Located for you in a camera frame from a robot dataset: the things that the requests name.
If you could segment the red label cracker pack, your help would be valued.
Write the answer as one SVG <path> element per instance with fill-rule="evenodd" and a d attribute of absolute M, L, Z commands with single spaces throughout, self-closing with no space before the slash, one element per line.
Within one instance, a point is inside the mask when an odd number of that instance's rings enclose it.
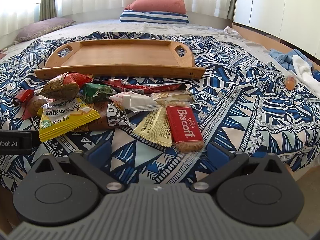
<path fill-rule="evenodd" d="M 32 117 L 37 116 L 37 112 L 39 111 L 39 109 L 49 103 L 50 100 L 44 97 L 35 97 L 32 98 L 26 105 L 24 113 L 22 115 L 22 119 L 26 120 Z"/>

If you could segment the small red snack bar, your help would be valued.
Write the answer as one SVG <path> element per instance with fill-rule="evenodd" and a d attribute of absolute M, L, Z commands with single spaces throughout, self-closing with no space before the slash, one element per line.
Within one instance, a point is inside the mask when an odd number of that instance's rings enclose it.
<path fill-rule="evenodd" d="M 27 103 L 34 96 L 33 89 L 20 90 L 13 99 L 13 104 L 15 106 Z"/>

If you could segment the red Biscoff biscuit pack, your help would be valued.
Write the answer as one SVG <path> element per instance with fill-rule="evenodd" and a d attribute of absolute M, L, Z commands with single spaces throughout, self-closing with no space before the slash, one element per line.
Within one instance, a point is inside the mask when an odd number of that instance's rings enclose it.
<path fill-rule="evenodd" d="M 204 148 L 204 141 L 190 103 L 166 101 L 165 110 L 178 151 L 200 152 Z"/>

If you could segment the yellow Americ snack pack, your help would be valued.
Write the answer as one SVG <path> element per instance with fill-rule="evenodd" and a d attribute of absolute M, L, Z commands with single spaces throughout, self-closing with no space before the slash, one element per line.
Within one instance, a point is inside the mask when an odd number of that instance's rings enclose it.
<path fill-rule="evenodd" d="M 45 142 L 100 118 L 95 109 L 80 98 L 55 100 L 40 107 L 39 138 Z"/>

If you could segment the green snack packet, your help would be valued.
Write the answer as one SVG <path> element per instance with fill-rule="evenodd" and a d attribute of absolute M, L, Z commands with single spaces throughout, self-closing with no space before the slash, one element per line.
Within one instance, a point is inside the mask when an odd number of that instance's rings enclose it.
<path fill-rule="evenodd" d="M 104 102 L 116 93 L 112 87 L 97 83 L 86 83 L 82 88 L 86 103 Z"/>

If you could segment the pale yellow snack packet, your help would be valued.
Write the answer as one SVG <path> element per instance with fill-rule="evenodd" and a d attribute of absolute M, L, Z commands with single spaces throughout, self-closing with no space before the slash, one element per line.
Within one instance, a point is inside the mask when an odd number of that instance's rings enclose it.
<path fill-rule="evenodd" d="M 172 146 L 172 135 L 164 107 L 151 111 L 133 130 L 136 135 L 164 147 Z"/>

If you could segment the white pink snack packet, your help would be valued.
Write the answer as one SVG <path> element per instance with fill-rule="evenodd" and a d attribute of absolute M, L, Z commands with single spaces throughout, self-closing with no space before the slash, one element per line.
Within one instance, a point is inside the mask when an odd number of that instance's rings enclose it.
<path fill-rule="evenodd" d="M 150 112 L 161 108 L 161 105 L 149 96 L 135 92 L 121 92 L 109 97 L 109 99 L 122 109 L 132 112 Z"/>

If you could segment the clear cracker packet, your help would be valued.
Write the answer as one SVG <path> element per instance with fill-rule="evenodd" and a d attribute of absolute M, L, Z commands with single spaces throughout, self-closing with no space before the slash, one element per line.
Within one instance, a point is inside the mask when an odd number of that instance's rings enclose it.
<path fill-rule="evenodd" d="M 173 91 L 152 93 L 150 95 L 150 98 L 152 98 L 157 103 L 163 106 L 167 101 L 174 101 L 174 102 L 193 102 L 194 101 L 193 96 L 186 90 L 173 90 Z"/>

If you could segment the red gold nut bag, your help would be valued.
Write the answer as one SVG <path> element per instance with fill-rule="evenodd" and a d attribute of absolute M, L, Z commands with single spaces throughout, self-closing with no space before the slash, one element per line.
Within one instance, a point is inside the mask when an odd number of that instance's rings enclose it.
<path fill-rule="evenodd" d="M 77 72 L 67 72 L 48 81 L 39 94 L 48 99 L 72 100 L 79 93 L 80 89 L 91 81 L 91 76 Z"/>

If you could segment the long red snack bar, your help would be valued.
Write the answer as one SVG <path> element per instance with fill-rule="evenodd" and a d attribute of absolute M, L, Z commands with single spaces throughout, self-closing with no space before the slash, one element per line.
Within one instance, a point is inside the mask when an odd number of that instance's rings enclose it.
<path fill-rule="evenodd" d="M 130 84 L 121 79 L 103 80 L 103 84 L 112 87 L 118 92 L 135 92 L 138 94 L 152 94 L 158 92 L 167 92 L 180 89 L 180 83 L 158 83 L 158 84 Z"/>

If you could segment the brown peanut snack pack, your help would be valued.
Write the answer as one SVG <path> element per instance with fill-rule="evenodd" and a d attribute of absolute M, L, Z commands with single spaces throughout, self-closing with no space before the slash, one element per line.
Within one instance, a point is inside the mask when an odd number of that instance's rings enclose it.
<path fill-rule="evenodd" d="M 95 102 L 88 106 L 98 111 L 100 118 L 74 129 L 74 132 L 104 131 L 130 124 L 127 113 L 113 102 Z"/>

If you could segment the blue patterned blanket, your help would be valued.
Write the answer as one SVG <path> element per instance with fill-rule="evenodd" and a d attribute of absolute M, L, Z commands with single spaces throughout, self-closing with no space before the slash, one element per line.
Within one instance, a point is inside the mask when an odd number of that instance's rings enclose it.
<path fill-rule="evenodd" d="M 72 41 L 158 39 L 136 32 L 98 32 L 74 38 L 38 39 L 23 51 L 1 62 L 1 128 L 39 129 L 39 118 L 22 119 L 23 110 L 13 104 L 22 89 L 41 88 L 34 72 L 53 51 Z M 166 36 L 188 46 L 197 67 L 205 69 L 200 80 L 179 79 L 195 101 L 192 110 L 205 144 L 214 142 L 229 151 L 253 157 L 275 153 L 293 171 L 308 166 L 319 156 L 319 98 L 303 84 L 288 90 L 285 76 L 273 63 L 259 61 L 234 42 L 213 36 Z M 185 157 L 136 135 L 133 130 L 144 113 L 128 113 L 130 124 L 101 132 L 69 132 L 46 141 L 28 155 L 1 157 L 1 185 L 15 191 L 27 172 L 44 153 L 65 157 L 88 150 L 101 140 L 111 143 L 111 158 L 103 165 L 124 184 L 192 184 L 216 170 L 216 165 L 196 154 Z"/>

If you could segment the orange jelly cup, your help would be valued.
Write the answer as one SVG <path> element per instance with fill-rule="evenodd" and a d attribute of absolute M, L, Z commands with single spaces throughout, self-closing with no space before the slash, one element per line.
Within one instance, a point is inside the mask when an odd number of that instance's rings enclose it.
<path fill-rule="evenodd" d="M 285 87 L 288 90 L 294 90 L 296 84 L 297 84 L 297 80 L 293 75 L 289 75 L 285 77 Z"/>

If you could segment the wooden serving tray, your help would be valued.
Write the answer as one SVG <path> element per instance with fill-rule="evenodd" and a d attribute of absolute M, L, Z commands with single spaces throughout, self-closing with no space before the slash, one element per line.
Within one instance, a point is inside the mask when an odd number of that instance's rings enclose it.
<path fill-rule="evenodd" d="M 181 42 L 145 39 L 90 40 L 57 48 L 45 66 L 35 70 L 39 79 L 66 72 L 96 76 L 167 77 L 200 79 L 205 69 Z"/>

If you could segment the purple pillow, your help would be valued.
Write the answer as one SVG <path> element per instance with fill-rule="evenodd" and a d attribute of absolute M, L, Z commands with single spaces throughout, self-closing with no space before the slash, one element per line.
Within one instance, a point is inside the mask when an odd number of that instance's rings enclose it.
<path fill-rule="evenodd" d="M 53 31 L 71 26 L 74 23 L 74 20 L 63 17 L 54 17 L 36 23 L 32 23 L 24 27 L 18 33 L 18 35 L 15 38 L 14 44 L 38 38 Z"/>

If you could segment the blue cloth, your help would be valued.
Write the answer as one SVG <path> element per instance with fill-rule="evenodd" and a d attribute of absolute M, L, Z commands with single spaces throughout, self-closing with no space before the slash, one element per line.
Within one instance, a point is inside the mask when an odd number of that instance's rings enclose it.
<path fill-rule="evenodd" d="M 269 51 L 269 55 L 272 58 L 274 58 L 286 70 L 292 71 L 295 74 L 296 74 L 296 70 L 294 69 L 294 66 L 293 66 L 293 55 L 300 56 L 305 62 L 308 63 L 309 69 L 312 72 L 313 78 L 317 81 L 320 81 L 319 71 L 314 69 L 313 63 L 298 49 L 291 50 L 288 53 L 282 53 L 278 50 L 271 49 Z"/>

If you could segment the white cloth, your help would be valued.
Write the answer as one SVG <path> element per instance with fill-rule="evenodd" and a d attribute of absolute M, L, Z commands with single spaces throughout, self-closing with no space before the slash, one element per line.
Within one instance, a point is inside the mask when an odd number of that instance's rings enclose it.
<path fill-rule="evenodd" d="M 312 93 L 319 98 L 319 81 L 313 78 L 309 64 L 298 55 L 293 55 L 292 61 L 299 81 L 308 86 Z"/>

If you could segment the green drape curtain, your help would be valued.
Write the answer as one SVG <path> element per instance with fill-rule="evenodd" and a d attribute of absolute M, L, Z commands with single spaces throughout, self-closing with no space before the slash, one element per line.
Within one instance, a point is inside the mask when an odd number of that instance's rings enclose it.
<path fill-rule="evenodd" d="M 39 20 L 44 21 L 56 16 L 55 0 L 41 0 Z"/>

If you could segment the grey bed sheet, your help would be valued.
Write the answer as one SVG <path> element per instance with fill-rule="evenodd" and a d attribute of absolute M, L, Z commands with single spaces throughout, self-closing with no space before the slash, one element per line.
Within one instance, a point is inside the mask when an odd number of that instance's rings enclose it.
<path fill-rule="evenodd" d="M 214 29 L 196 24 L 124 23 L 119 20 L 104 20 L 74 24 L 40 36 L 39 39 L 47 41 L 62 37 L 87 36 L 94 31 L 133 31 L 156 35 L 213 36 L 218 41 L 232 42 L 239 45 L 261 62 L 276 63 L 276 60 L 269 55 L 268 49 L 258 43 L 244 39 L 238 33 L 231 32 L 231 28 L 227 28 L 227 31 L 224 31 L 223 29 Z"/>

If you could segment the blue white striped pillow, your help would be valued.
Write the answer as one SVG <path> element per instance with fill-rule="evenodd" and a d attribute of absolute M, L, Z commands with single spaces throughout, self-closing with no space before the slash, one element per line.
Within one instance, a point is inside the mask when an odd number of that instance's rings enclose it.
<path fill-rule="evenodd" d="M 120 16 L 120 22 L 189 24 L 189 19 L 187 15 L 175 12 L 124 10 Z"/>

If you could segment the white wardrobe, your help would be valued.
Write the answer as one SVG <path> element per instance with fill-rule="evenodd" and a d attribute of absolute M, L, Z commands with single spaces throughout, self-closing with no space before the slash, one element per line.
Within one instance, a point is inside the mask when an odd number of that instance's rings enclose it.
<path fill-rule="evenodd" d="M 319 0 L 236 0 L 234 22 L 319 58 Z"/>

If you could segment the red pillow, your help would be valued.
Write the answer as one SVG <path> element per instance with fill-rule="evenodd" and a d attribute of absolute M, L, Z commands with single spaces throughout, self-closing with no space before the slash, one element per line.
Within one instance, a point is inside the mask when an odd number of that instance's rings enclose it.
<path fill-rule="evenodd" d="M 165 11 L 186 14 L 184 0 L 135 0 L 127 7 L 134 11 Z"/>

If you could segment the wooden bed frame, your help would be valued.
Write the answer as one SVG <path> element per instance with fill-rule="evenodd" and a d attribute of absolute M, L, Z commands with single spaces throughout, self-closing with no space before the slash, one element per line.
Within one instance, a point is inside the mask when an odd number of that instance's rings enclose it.
<path fill-rule="evenodd" d="M 235 29 L 243 38 L 264 46 L 267 50 L 276 49 L 282 53 L 288 53 L 291 50 L 298 49 L 312 63 L 316 70 L 319 70 L 319 59 L 307 53 L 303 49 L 298 48 L 289 42 L 283 41 L 273 35 L 269 35 L 263 31 L 255 30 L 242 24 L 233 23 L 232 28 Z"/>

